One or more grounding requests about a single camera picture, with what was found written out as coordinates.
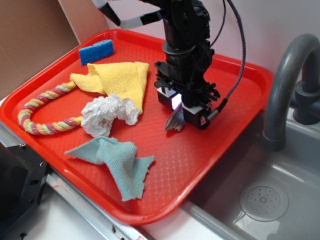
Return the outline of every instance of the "light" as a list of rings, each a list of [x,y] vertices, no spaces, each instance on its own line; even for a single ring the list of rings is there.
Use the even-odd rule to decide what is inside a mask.
[[[181,103],[181,94],[178,93],[173,98],[171,98],[171,107],[173,110],[175,110],[179,104]]]

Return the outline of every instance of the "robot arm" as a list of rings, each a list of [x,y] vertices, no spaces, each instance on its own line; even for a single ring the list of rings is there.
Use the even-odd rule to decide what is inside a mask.
[[[163,19],[165,62],[156,62],[155,86],[160,103],[173,110],[172,101],[181,95],[183,117],[199,129],[211,121],[212,101],[220,94],[216,84],[208,83],[204,74],[212,63],[210,16],[199,0],[142,0],[160,8],[130,20],[121,21],[106,0],[92,0],[111,21],[123,29],[142,26]]]

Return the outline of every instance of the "red tray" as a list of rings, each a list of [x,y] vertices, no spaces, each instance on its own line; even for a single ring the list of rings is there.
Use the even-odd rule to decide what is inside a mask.
[[[132,141],[137,157],[155,156],[144,181],[142,199],[123,202],[107,166],[73,159],[65,151],[78,147],[92,137],[82,127],[54,136],[34,136],[20,128],[17,121],[21,107],[31,98],[59,84],[70,81],[71,73],[87,74],[81,66],[79,48],[111,39],[114,54],[95,62],[149,63],[143,114],[135,126],[116,119],[110,137],[120,142]],[[177,208],[204,175],[219,160],[233,141],[247,127],[267,101],[272,76],[259,66],[246,64],[243,78],[228,104],[205,130],[186,124],[181,132],[164,131],[171,111],[158,102],[154,87],[156,61],[165,61],[164,40],[132,31],[109,30],[87,40],[54,64],[15,90],[0,107],[0,119],[47,162],[116,219],[142,225],[154,222]],[[217,84],[222,98],[235,83],[241,62],[214,55],[213,64],[205,74],[208,82]],[[86,103],[98,97],[75,89],[52,101],[32,115],[35,123],[52,123],[81,115]]]

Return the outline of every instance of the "cable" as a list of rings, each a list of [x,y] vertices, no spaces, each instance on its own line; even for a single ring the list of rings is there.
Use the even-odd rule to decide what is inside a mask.
[[[239,15],[235,5],[233,4],[232,0],[227,0],[227,2],[229,3],[229,5],[235,15],[235,18],[238,22],[240,35],[241,35],[241,41],[242,41],[242,61],[241,61],[241,67],[240,67],[240,71],[239,71],[239,75],[238,75],[237,80],[235,81],[235,83],[232,86],[232,88],[230,89],[230,91],[227,93],[226,97],[222,100],[220,105],[215,109],[215,111],[212,112],[212,116],[210,116],[211,119],[214,118],[218,113],[220,113],[222,111],[222,109],[226,106],[231,94],[234,92],[234,90],[237,88],[238,84],[241,81],[241,78],[243,76],[244,69],[245,69],[245,64],[246,64],[246,52],[247,52],[246,39],[245,39],[245,33],[244,33],[244,28],[242,25],[241,17]]]
[[[244,33],[244,28],[243,28],[243,25],[242,25],[242,21],[241,21],[241,18],[240,18],[240,15],[235,7],[235,5],[233,4],[232,0],[227,0],[230,7],[232,8],[233,12],[234,12],[234,15],[236,17],[236,20],[238,22],[238,26],[239,26],[239,30],[240,30],[240,35],[241,35],[241,41],[242,41],[242,62],[241,62],[241,68],[240,68],[240,72],[239,72],[239,75],[238,75],[238,78],[235,82],[235,84],[233,85],[233,87],[231,88],[231,90],[228,92],[228,94],[226,95],[226,99],[229,99],[230,95],[234,92],[234,90],[236,89],[236,87],[238,86],[241,78],[242,78],[242,75],[244,73],[244,69],[245,69],[245,64],[246,64],[246,39],[245,39],[245,33]]]
[[[227,8],[226,8],[226,2],[225,0],[222,0],[223,2],[223,18],[222,18],[222,23],[221,23],[221,26],[220,26],[220,29],[219,29],[219,32],[218,34],[216,35],[215,39],[213,40],[213,42],[211,43],[210,47],[208,49],[205,49],[204,46],[202,46],[199,42],[198,44],[204,49],[204,52],[203,54],[200,56],[200,58],[198,59],[198,61],[195,63],[194,65],[194,69],[192,71],[192,74],[191,74],[191,77],[190,77],[190,82],[193,83],[194,81],[194,77],[195,77],[195,73],[196,73],[196,69],[198,69],[198,65],[200,63],[200,60],[203,58],[203,56],[205,54],[208,53],[208,51],[210,51],[211,47],[216,43],[216,41],[218,40],[221,32],[222,32],[222,29],[224,28],[224,25],[225,25],[225,21],[226,21],[226,15],[227,15]]]

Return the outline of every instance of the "white wall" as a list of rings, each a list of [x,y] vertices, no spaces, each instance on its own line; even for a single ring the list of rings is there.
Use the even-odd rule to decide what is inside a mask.
[[[202,0],[202,2],[210,13],[212,41],[222,21],[222,0]],[[109,3],[121,20],[158,9],[138,0],[117,0]],[[233,0],[233,3],[244,27],[247,62],[262,66],[273,74],[295,37],[311,33],[320,38],[320,0]],[[107,22],[111,29],[116,27],[109,20]],[[133,31],[165,38],[162,22],[138,27]],[[213,48],[217,54],[235,59],[242,57],[238,25],[229,6],[225,27]]]

